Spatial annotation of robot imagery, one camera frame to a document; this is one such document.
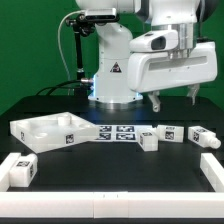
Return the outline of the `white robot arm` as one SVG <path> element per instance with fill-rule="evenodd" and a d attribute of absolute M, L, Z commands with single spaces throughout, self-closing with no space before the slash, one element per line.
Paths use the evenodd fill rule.
<path fill-rule="evenodd" d="M 215 43 L 197 34 L 220 0 L 75 0 L 79 19 L 96 27 L 99 69 L 89 99 L 109 108 L 146 93 L 155 112 L 159 92 L 217 76 Z"/>

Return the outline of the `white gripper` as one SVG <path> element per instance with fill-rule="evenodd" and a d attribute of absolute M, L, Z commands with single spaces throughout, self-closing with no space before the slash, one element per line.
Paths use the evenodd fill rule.
<path fill-rule="evenodd" d="M 187 86 L 187 96 L 196 103 L 200 83 L 217 76 L 215 43 L 197 43 L 189 56 L 178 55 L 178 33 L 175 30 L 150 31 L 132 40 L 128 60 L 128 87 L 148 93 L 154 112 L 160 111 L 159 90 Z"/>

